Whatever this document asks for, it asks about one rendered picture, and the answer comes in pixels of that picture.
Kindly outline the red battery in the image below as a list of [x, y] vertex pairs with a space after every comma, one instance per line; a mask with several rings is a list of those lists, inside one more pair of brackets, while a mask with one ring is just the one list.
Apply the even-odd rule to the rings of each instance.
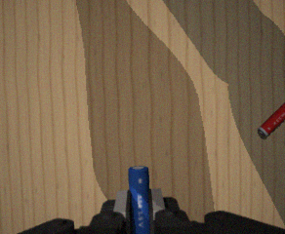
[[285, 120], [285, 102], [263, 123], [258, 130], [267, 137]]

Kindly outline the blue aaa battery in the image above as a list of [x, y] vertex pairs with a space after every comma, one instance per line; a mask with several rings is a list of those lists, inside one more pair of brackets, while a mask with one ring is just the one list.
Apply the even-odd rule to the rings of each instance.
[[128, 169], [131, 191], [133, 234], [150, 234], [149, 228], [149, 173], [148, 167], [135, 166]]

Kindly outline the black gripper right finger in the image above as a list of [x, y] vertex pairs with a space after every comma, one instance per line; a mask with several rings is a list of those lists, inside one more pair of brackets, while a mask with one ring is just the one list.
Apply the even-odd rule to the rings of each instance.
[[285, 234], [283, 228], [226, 211], [205, 214], [204, 223], [189, 221], [177, 200], [163, 197], [161, 188], [148, 190], [148, 206], [150, 234]]

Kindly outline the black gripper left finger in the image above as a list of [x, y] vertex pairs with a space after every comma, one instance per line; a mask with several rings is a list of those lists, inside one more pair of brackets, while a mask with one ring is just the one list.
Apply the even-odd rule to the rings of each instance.
[[133, 234], [131, 191], [118, 190], [116, 200], [102, 203], [89, 226], [74, 229], [73, 220], [55, 218], [18, 234]]

